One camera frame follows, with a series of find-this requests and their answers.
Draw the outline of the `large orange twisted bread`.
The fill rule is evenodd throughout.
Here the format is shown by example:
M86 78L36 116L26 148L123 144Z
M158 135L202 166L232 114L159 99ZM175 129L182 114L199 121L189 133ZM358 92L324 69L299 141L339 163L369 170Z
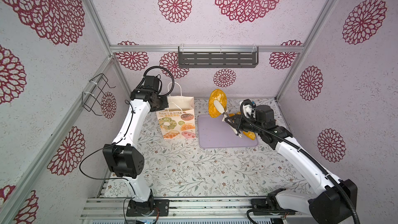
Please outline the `large orange twisted bread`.
M214 107L213 101L218 100L227 109L227 96L221 89L214 90L209 97L208 112L211 118L217 118L220 113Z

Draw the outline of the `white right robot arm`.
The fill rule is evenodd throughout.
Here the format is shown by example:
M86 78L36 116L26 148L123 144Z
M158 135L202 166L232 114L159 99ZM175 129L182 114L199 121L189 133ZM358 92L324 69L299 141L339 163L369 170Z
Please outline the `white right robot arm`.
M268 105L256 105L246 99L239 106L240 113L229 116L219 100L211 100L209 112L223 116L236 136L242 132L253 132L272 150L287 159L306 179L313 190L312 195L288 193L285 188L269 193L265 204L252 202L246 212L251 223L251 214L288 215L303 213L311 215L319 224L339 224L349 217L360 223L356 211L358 188L352 180L342 180L322 166L293 137L286 128L278 126L274 111Z

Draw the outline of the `printed paper bakery bag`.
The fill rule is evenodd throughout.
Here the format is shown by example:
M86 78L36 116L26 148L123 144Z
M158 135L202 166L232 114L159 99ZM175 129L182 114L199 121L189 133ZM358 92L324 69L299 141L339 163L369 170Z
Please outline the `printed paper bakery bag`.
M180 84L175 83L175 86L179 87L180 94L167 96L169 106L156 111L162 136L165 140L195 139L194 97L183 96Z

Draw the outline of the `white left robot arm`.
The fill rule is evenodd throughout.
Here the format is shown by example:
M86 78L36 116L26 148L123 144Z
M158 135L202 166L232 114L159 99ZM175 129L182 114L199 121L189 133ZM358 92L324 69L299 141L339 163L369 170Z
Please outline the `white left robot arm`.
M161 76L144 76L126 100L128 111L115 139L104 145L103 156L109 170L129 190L128 208L136 215L150 216L155 212L153 192L147 185L142 171L145 158L138 150L138 138L147 115L163 106L166 98L159 96L162 90Z

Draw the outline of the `orange fake croissant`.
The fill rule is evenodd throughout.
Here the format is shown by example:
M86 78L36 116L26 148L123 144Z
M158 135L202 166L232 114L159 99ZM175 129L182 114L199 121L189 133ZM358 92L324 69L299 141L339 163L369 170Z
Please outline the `orange fake croissant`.
M246 132L246 131L244 131L243 134L246 137L248 137L249 139L253 140L253 141L256 139L256 134L254 132Z

